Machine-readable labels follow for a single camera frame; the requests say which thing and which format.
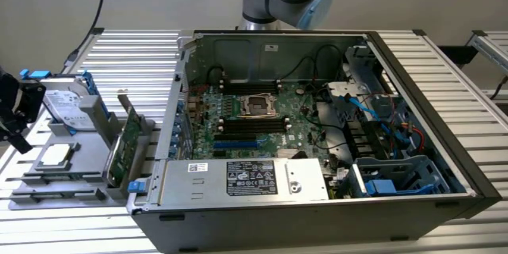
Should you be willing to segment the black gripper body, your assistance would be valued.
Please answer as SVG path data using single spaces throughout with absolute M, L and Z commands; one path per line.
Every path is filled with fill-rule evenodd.
M 19 140 L 36 121 L 46 90 L 39 81 L 19 81 L 0 67 L 0 141 Z

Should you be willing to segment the dark RAM stick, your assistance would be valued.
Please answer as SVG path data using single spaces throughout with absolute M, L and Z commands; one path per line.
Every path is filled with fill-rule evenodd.
M 51 199 L 78 199 L 80 196 L 88 196 L 88 193 L 34 193 L 30 194 L 31 198 L 36 200 Z
M 82 181 L 82 175 L 42 175 L 40 179 L 44 181 Z

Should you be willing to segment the silver CPU chip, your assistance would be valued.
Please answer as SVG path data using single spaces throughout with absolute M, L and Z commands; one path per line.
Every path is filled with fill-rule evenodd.
M 66 167 L 70 163 L 74 152 L 79 149 L 79 144 L 59 143 L 52 144 L 44 151 L 39 165 L 42 167 Z

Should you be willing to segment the silver hard disk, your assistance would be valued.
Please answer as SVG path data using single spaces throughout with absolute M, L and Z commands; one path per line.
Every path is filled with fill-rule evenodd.
M 76 131 L 95 131 L 88 114 L 80 110 L 82 98 L 91 95 L 86 79 L 54 77 L 40 82 L 47 88 L 43 102 L 56 122 Z

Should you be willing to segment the grey parts rack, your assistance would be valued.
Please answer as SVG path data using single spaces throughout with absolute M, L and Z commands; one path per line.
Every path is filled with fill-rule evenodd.
M 52 135 L 42 148 L 40 154 L 31 169 L 20 177 L 20 187 L 10 196 L 10 209 L 14 211 L 34 209 L 118 207 L 127 204 L 128 184 L 140 177 L 155 121 L 138 112 L 142 119 L 142 133 L 138 140 L 135 160 L 131 172 L 124 178 L 120 187 L 107 184 L 103 172 L 114 148 L 116 137 L 126 122 L 114 113 L 103 114 L 100 96 L 86 96 L 80 102 L 80 110 L 92 120 L 95 131 L 79 131 L 70 134 L 63 124 L 50 124 Z M 79 144 L 66 167 L 42 167 L 39 165 L 44 151 L 52 144 Z M 44 181 L 42 175 L 82 175 L 82 181 Z M 34 193 L 88 193 L 78 199 L 36 200 Z

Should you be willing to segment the blue disk caddy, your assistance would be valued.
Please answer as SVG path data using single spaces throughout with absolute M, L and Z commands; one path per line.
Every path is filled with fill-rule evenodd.
M 71 77 L 71 76 L 82 76 L 86 79 L 87 84 L 88 84 L 90 93 L 91 93 L 91 95 L 88 95 L 88 96 L 94 96 L 94 95 L 98 96 L 99 95 L 99 90 L 98 90 L 98 87 L 96 87 L 96 84 L 94 81 L 94 77 L 92 77 L 91 73 L 88 73 L 87 71 L 84 71 L 83 73 L 78 73 L 78 74 L 54 74 L 48 70 L 30 71 L 28 69 L 23 69 L 20 71 L 20 77 L 23 80 L 36 80 L 39 82 L 42 81 L 42 79 L 48 79 L 48 78 L 54 78 L 54 77 Z M 79 132 L 76 130 L 72 130 L 66 124 L 63 124 L 63 125 L 64 125 L 66 129 L 70 131 L 70 134 L 76 134 Z

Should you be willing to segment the blue case latch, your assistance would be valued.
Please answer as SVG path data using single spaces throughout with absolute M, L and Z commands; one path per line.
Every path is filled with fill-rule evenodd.
M 147 178 L 138 178 L 136 180 L 131 181 L 127 188 L 128 193 L 148 193 L 148 183 Z

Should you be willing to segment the black expansion slot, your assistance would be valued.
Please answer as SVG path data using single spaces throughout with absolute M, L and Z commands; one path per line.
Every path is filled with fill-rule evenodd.
M 240 133 L 240 134 L 216 134 L 214 136 L 215 141 L 256 141 L 256 134 Z

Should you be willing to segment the silver power supply unit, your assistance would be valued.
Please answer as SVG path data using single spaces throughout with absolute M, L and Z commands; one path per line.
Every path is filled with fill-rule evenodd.
M 160 205 L 199 209 L 280 205 L 327 200 L 316 158 L 255 158 L 171 161 Z

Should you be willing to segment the green motherboard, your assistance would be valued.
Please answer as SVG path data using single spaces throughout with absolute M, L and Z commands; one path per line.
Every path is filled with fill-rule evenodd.
M 326 88 L 311 83 L 191 91 L 194 159 L 316 158 L 328 164 L 346 148 L 342 129 L 324 120 Z

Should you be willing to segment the silver chipset heatsink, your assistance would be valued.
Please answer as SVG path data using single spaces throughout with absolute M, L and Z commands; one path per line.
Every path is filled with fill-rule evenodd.
M 279 158 L 288 158 L 288 159 L 308 158 L 306 151 L 299 149 L 279 149 L 276 152 L 276 155 Z

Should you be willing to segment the black open PC case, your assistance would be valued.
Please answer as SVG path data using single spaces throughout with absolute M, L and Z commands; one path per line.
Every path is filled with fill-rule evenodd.
M 508 157 L 508 118 L 467 80 L 424 32 L 198 30 L 178 41 L 176 70 L 162 122 L 148 193 L 130 193 L 127 208 L 156 249 L 182 254 L 356 242 L 412 241 L 454 219 L 468 219 L 503 197 L 480 169 L 483 159 Z M 339 115 L 327 83 L 346 79 L 344 53 L 374 51 L 382 79 L 395 96 L 395 114 L 380 117 L 358 106 Z M 191 91 L 220 81 L 311 83 L 326 88 L 324 120 L 339 125 L 346 148 L 320 162 L 328 199 L 244 207 L 168 209 L 160 205 L 168 162 L 194 159 L 188 114 Z M 451 192 L 354 197 L 348 172 L 355 160 L 348 121 L 388 121 L 402 159 L 427 156 Z

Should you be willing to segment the metal drive cage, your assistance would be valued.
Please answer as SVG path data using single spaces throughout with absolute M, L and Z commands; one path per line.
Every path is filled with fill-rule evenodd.
M 395 114 L 395 96 L 383 82 L 383 66 L 371 48 L 366 45 L 347 49 L 343 71 L 346 79 L 327 83 L 332 106 L 339 115 L 354 114 L 358 106 L 344 101 L 351 95 L 363 106 L 387 118 Z

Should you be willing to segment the metal slat side table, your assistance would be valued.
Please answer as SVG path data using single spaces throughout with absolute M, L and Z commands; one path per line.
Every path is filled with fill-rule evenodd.
M 467 42 L 508 75 L 508 31 L 472 30 Z

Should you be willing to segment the CPU socket with metal frame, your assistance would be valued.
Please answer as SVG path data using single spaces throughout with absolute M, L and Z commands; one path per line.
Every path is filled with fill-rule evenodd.
M 243 95 L 238 98 L 240 104 L 239 118 L 275 118 L 276 97 L 271 93 Z

